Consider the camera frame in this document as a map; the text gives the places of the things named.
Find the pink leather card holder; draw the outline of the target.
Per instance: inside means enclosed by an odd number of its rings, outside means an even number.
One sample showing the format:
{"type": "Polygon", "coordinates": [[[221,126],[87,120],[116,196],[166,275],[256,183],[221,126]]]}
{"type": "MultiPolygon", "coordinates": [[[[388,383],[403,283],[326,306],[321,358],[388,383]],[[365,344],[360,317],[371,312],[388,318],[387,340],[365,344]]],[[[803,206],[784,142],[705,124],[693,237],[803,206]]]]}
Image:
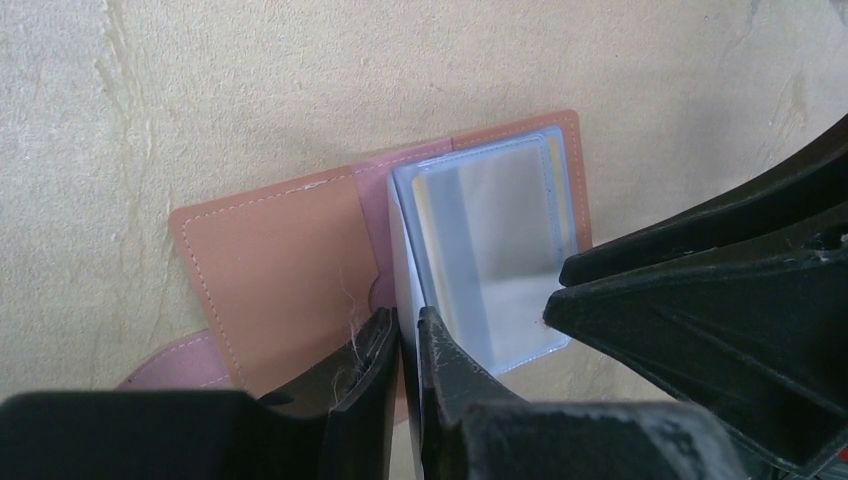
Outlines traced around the pink leather card holder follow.
{"type": "Polygon", "coordinates": [[[208,321],[165,346],[124,390],[236,388],[261,396],[329,356],[379,308],[397,308],[404,363],[417,366],[417,313],[433,306],[455,341],[501,375],[568,338],[535,319],[461,319],[428,290],[415,168],[447,154],[553,128],[564,141],[573,254],[592,233],[580,125],[563,110],[466,132],[322,173],[175,210],[168,227],[208,321]]]}

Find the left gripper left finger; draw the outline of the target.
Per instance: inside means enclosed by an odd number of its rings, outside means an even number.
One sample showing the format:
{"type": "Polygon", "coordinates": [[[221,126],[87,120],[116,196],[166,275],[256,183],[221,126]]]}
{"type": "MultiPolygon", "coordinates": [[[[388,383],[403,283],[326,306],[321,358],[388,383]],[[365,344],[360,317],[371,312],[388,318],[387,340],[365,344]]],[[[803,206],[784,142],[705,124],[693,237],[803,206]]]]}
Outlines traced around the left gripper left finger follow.
{"type": "Polygon", "coordinates": [[[380,308],[338,350],[259,402],[284,420],[282,479],[386,479],[399,326],[380,308]]]}

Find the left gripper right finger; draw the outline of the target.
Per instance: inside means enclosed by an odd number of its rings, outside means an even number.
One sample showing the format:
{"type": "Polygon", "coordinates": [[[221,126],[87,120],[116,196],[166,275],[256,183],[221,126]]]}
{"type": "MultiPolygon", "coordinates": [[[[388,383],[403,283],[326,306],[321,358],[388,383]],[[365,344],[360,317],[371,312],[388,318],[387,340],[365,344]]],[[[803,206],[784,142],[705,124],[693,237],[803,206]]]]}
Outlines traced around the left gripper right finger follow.
{"type": "Polygon", "coordinates": [[[424,477],[491,478],[491,414],[527,401],[458,345],[436,308],[420,310],[417,333],[424,477]]]}

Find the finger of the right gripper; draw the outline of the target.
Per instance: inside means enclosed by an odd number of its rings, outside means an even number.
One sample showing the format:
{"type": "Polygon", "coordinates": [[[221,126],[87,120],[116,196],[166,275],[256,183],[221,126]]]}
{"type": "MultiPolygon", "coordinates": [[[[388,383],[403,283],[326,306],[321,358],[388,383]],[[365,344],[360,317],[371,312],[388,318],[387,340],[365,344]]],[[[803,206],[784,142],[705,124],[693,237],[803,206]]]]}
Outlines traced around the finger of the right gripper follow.
{"type": "Polygon", "coordinates": [[[847,207],[555,292],[545,323],[698,404],[766,461],[847,444],[847,207]]]}
{"type": "Polygon", "coordinates": [[[847,119],[746,183],[567,258],[565,287],[772,233],[847,200],[847,119]]]}

